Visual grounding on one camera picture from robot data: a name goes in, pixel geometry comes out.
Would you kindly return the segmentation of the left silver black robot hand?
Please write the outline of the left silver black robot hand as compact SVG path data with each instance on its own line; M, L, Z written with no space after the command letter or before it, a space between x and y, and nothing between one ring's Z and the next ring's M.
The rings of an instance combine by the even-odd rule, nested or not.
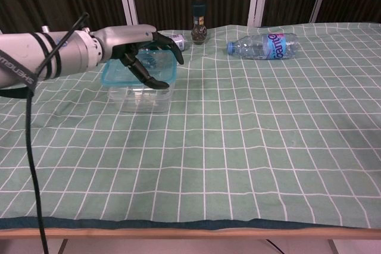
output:
M140 49L168 49L180 65L184 64L182 52L175 41L148 24L111 26L97 30L92 35L102 46L101 62L119 59L142 84L154 90L167 89L169 84L149 74L136 57Z

